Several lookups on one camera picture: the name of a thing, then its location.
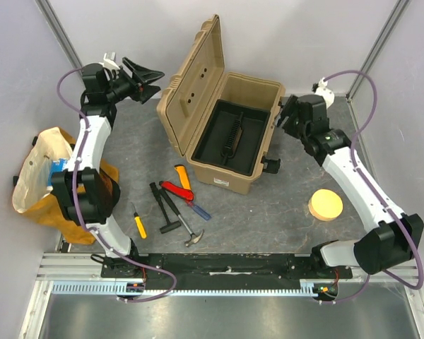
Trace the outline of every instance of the white wall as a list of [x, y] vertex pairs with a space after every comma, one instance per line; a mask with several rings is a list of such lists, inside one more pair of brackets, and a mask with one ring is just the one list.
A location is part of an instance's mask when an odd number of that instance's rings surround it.
[[[33, 0], [0, 1], [0, 339], [17, 338], [42, 253], [54, 248], [53, 229], [13, 212], [12, 177], [39, 131], [62, 126], [76, 135], [78, 120], [55, 93], [70, 68]], [[64, 92], [78, 102], [80, 79]]]
[[[270, 78], [308, 93], [321, 77], [359, 69], [395, 0], [51, 0], [84, 64], [104, 51], [170, 76], [201, 24], [221, 17], [228, 71]], [[353, 78], [333, 82], [346, 92]]]
[[[363, 139], [376, 176], [408, 214], [424, 220], [424, 0], [408, 6], [370, 75], [379, 105]], [[354, 101], [360, 124], [371, 105], [364, 85]], [[419, 249], [424, 262], [424, 233]]]

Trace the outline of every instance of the reflective metal surface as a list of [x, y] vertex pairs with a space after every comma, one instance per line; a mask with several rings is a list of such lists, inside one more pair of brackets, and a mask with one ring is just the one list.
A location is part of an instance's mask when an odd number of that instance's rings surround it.
[[[358, 288], [341, 283], [340, 294]], [[418, 333], [404, 289], [377, 284], [334, 306], [293, 297], [166, 297], [124, 304], [107, 296], [52, 295], [40, 338], [411, 339]]]

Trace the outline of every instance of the yellow bag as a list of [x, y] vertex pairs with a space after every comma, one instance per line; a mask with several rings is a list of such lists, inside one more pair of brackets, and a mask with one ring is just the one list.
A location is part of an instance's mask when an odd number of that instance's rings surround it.
[[[18, 213], [38, 224], [57, 228], [67, 242], [89, 245], [95, 241], [93, 235], [83, 231], [75, 222], [64, 219], [57, 198], [47, 190], [52, 161], [60, 158], [69, 159], [72, 154], [70, 144], [75, 142], [74, 138], [59, 127], [41, 132], [23, 163], [12, 201]], [[118, 182], [118, 169], [104, 160], [100, 162], [100, 174], [104, 179], [109, 177]]]

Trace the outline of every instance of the white label on case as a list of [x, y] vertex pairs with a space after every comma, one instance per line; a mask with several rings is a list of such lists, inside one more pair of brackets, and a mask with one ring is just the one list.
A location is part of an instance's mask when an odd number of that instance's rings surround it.
[[219, 184], [219, 185], [226, 186], [226, 187], [229, 186], [229, 182], [226, 182], [224, 180], [220, 180], [220, 179], [217, 179], [217, 178], [213, 178], [213, 182], [215, 182], [216, 184]]

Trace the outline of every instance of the yellow disc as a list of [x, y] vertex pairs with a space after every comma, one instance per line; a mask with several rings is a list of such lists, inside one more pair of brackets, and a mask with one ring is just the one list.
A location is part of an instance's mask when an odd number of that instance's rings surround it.
[[343, 209], [341, 198], [328, 189], [316, 191], [308, 203], [310, 212], [317, 219], [322, 221], [332, 221], [336, 219]]

